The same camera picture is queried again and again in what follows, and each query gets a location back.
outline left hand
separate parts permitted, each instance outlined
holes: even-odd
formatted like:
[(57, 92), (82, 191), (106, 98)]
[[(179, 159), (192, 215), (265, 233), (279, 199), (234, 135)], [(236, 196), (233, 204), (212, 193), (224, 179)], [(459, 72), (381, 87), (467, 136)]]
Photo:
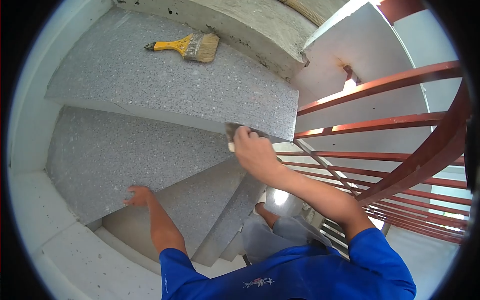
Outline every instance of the left hand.
[(133, 197), (130, 198), (129, 200), (123, 200), (123, 203), (127, 205), (147, 206), (148, 205), (147, 200), (149, 198), (155, 199), (155, 195), (146, 186), (132, 185), (127, 188), (127, 191), (135, 193), (135, 195), (133, 195)]

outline gray shorts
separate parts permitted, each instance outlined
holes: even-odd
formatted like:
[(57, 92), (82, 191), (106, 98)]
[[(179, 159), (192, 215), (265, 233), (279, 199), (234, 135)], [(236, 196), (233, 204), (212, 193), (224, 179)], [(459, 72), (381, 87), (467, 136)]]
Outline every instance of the gray shorts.
[(317, 240), (328, 247), (330, 240), (301, 216), (281, 216), (270, 230), (265, 220), (251, 215), (241, 231), (243, 247), (248, 260), (254, 264), (261, 262), (280, 250), (303, 246)]

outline brush bristles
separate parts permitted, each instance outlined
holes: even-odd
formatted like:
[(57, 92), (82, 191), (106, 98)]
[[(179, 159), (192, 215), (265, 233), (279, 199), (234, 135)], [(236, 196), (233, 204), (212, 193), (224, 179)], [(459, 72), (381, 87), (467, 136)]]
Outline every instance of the brush bristles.
[(204, 35), (200, 47), (198, 48), (198, 54), (195, 60), (201, 62), (211, 62), (215, 57), (218, 40), (219, 38), (213, 33)]

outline person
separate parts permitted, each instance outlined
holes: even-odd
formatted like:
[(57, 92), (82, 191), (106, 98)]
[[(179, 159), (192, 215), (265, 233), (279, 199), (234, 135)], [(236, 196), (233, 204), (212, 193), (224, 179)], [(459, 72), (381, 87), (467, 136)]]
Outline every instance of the person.
[(147, 187), (132, 186), (128, 190), (135, 194), (125, 204), (149, 208), (151, 238), (162, 266), (162, 299), (415, 297), (407, 266), (353, 197), (285, 167), (270, 141), (248, 127), (237, 129), (234, 144), (239, 163), (259, 181), (299, 197), (342, 227), (350, 261), (304, 220), (279, 217), (259, 203), (255, 211), (268, 227), (250, 222), (242, 230), (253, 264), (209, 279), (193, 268), (183, 236), (153, 193)]

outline stair step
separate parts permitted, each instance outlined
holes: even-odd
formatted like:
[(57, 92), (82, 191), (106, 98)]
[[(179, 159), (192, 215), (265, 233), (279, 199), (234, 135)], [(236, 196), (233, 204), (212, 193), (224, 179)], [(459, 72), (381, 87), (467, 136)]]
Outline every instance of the stair step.
[(227, 206), (192, 257), (194, 262), (212, 266), (235, 237), (266, 185), (246, 174)]
[(218, 133), (64, 107), (46, 170), (72, 212), (88, 224), (124, 207), (132, 184), (161, 190), (231, 157)]
[(274, 142), (291, 141), (298, 91), (264, 66), (223, 43), (211, 63), (144, 48), (192, 32), (164, 17), (113, 7), (63, 59), (45, 98), (218, 133), (224, 122), (237, 122)]
[(233, 237), (232, 241), (228, 244), (228, 246), (225, 248), (225, 250), (220, 255), (220, 258), (231, 262), (242, 251), (244, 251), (243, 240), (242, 240), (240, 231), (237, 231), (237, 233)]
[[(244, 176), (245, 170), (233, 157), (155, 193), (185, 238), (189, 257), (214, 226)], [(158, 262), (146, 207), (127, 206), (104, 217), (102, 225), (125, 244)]]

